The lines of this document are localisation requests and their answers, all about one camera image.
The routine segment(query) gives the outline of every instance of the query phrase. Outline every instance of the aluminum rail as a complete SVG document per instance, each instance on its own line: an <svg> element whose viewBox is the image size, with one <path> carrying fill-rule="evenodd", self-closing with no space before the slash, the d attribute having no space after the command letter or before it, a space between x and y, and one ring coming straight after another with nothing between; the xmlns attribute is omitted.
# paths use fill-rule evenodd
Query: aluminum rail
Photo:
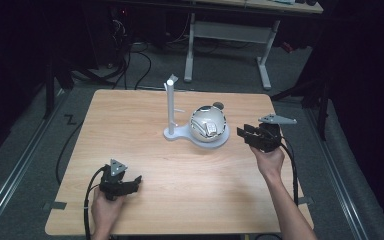
<svg viewBox="0 0 384 240"><path fill-rule="evenodd" d="M56 108L49 115L48 118L44 118L42 120L41 124L39 125L38 129L34 133L32 139L28 143L26 149L24 150L23 154L21 155L17 164L12 170L11 174L9 175L6 182L2 186L0 190L0 216L2 215L8 202L11 200L12 195L14 194L18 185L20 184L24 174L29 168L33 160L32 156L36 150L36 147L38 146L40 140L42 139L50 123L52 122L52 119L54 118L55 113L58 111L62 103L65 102L65 100L67 99L68 92L61 94L62 92L63 90L60 90L58 93L59 101L57 102Z"/></svg>
<svg viewBox="0 0 384 240"><path fill-rule="evenodd" d="M363 223L361 222L360 216L358 215L354 202L350 197L350 194L341 178L341 175L339 174L332 154L330 153L326 142L320 138L316 127L317 120L314 112L311 109L305 108L304 113L313 124L311 129L314 136L317 137L320 148L322 149L322 152L325 156L325 163L328 168L329 177L332 181L333 188L335 189L336 195L338 196L339 203L341 204L342 210L344 211L345 217L347 218L354 238L361 240L369 239Z"/></svg>

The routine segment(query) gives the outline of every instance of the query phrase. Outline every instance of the black wall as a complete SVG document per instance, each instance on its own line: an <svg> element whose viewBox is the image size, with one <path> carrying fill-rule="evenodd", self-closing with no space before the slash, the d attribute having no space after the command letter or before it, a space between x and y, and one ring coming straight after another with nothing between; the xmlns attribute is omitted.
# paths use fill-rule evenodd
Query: black wall
<svg viewBox="0 0 384 240"><path fill-rule="evenodd" d="M341 7L342 13L353 12ZM325 57L319 58L324 63L332 51L340 52L331 74L330 98L350 148L384 210L384 1L365 2L359 10L354 12L357 24L328 28L317 52Z"/></svg>
<svg viewBox="0 0 384 240"><path fill-rule="evenodd" d="M27 1L0 1L0 144L45 79L40 27Z"/></svg>

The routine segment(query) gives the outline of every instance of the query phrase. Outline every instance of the power cord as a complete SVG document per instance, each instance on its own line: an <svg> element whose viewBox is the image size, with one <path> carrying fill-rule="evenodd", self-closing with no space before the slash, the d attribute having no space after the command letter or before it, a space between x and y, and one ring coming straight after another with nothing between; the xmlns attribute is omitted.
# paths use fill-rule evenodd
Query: power cord
<svg viewBox="0 0 384 240"><path fill-rule="evenodd" d="M131 60L131 55L130 55L130 51L129 51L129 55L128 55L128 60L127 60L127 69L129 68L130 66L130 60ZM127 69L126 69L126 72L124 73L124 90L127 90Z"/></svg>
<svg viewBox="0 0 384 240"><path fill-rule="evenodd" d="M133 32L131 31L131 26L129 24L129 19L127 18L127 9L111 8L109 7L109 25L110 30L112 29L111 38L114 41L114 48L116 59L115 62L118 63L117 69L105 76L97 76L89 70L84 70L81 68L78 69L83 76L79 76L78 74L71 72L71 76L80 81L97 81L98 83L105 85L113 85L112 81L109 79L117 77L117 75L123 76L125 73L127 66L125 64L124 55L130 51L131 48L131 39L133 37Z"/></svg>
<svg viewBox="0 0 384 240"><path fill-rule="evenodd" d="M140 55L144 56L145 58L147 58L148 61L149 61L149 66L148 66L148 70L145 72L145 74L136 82L136 85L135 85L135 88L134 88L135 90L138 89L138 86L139 86L140 82L145 78L146 75L148 75L149 71L151 70L151 59L148 56L146 56L145 54L141 53L141 52L137 52L137 54L140 54Z"/></svg>
<svg viewBox="0 0 384 240"><path fill-rule="evenodd" d="M127 72L127 69L129 68L129 64L130 64L130 51L129 51L129 60L127 62L126 62L126 60L123 57L123 65L125 66L125 68L123 69L122 73L117 78L117 80L115 81L112 89L115 89L117 87L117 85L118 85L118 82L121 80L122 77L124 77L124 88L127 90L127 86L126 86L126 72Z"/></svg>
<svg viewBox="0 0 384 240"><path fill-rule="evenodd" d="M282 238L281 238L279 235L275 234L275 233L263 233L263 234L258 234L257 236L255 236L254 240L261 240L261 239L259 239L259 238L260 238L260 237L264 237L264 236L275 237L275 238L277 238L277 239L282 240Z"/></svg>
<svg viewBox="0 0 384 240"><path fill-rule="evenodd" d="M85 201L83 205L83 221L85 225L85 234L86 234L87 240L91 239L90 228L89 228L89 193L90 191L92 191L92 189L98 186L98 185L95 185L92 187L93 181L95 181L96 176L98 176L100 172L105 171L105 168L106 166L96 171L96 173L93 175L92 179L90 180L89 186L87 187L87 190L86 190L86 196L85 196Z"/></svg>
<svg viewBox="0 0 384 240"><path fill-rule="evenodd" d="M57 179L58 185L61 185L61 179L59 177L59 165L60 165L60 162L61 162L61 159L62 159L62 155L64 154L64 151L67 148L68 143L70 142L71 138L74 136L74 134L77 132L77 130L79 130L80 127L83 125L83 122L84 122L84 120L81 123L79 123L79 125L77 125L77 127L70 134L70 137L68 137L68 139L65 141L64 147L62 148L62 150L60 152L60 155L58 157L57 164L56 164L56 167L55 167L55 177Z"/></svg>
<svg viewBox="0 0 384 240"><path fill-rule="evenodd" d="M286 154L288 154L291 159L291 167L292 167L292 189L294 195L294 203L298 206L298 176L297 176L297 168L295 164L295 159L293 154L289 151L289 149L283 144L280 143L280 146L285 150Z"/></svg>

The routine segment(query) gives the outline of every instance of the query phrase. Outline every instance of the dark background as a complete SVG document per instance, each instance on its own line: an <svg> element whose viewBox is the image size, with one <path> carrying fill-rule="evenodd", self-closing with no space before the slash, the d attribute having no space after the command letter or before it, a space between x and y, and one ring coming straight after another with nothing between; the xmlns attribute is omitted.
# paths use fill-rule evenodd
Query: dark background
<svg viewBox="0 0 384 240"><path fill-rule="evenodd" d="M327 17L355 21L285 19L275 45L288 42L295 48L314 48L297 85L328 81L329 97L349 146L384 209L384 1L320 4ZM50 49L85 69L116 61L107 7L0 1L0 144L43 85ZM162 48L171 40L166 32L181 33L187 16L161 9L126 9L129 18L124 20L134 29L132 34ZM301 94L320 91L310 88Z"/></svg>

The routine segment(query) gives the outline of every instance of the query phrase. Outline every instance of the desk leg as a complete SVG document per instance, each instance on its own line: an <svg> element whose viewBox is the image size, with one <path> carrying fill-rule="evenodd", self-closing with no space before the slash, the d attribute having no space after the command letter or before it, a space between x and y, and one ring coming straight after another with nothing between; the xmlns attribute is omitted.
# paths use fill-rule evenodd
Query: desk leg
<svg viewBox="0 0 384 240"><path fill-rule="evenodd" d="M193 40L195 37L195 13L191 13L191 24L189 27L189 49L188 55L186 56L186 67L185 67L185 82L192 81L193 71Z"/></svg>
<svg viewBox="0 0 384 240"><path fill-rule="evenodd" d="M269 75L267 74L266 61L270 53L270 49L273 45L274 38L276 37L277 29L279 28L280 20L274 22L270 31L269 39L266 44L263 56L257 58L258 69L260 70L261 81L263 82L263 88L265 90L271 89Z"/></svg>

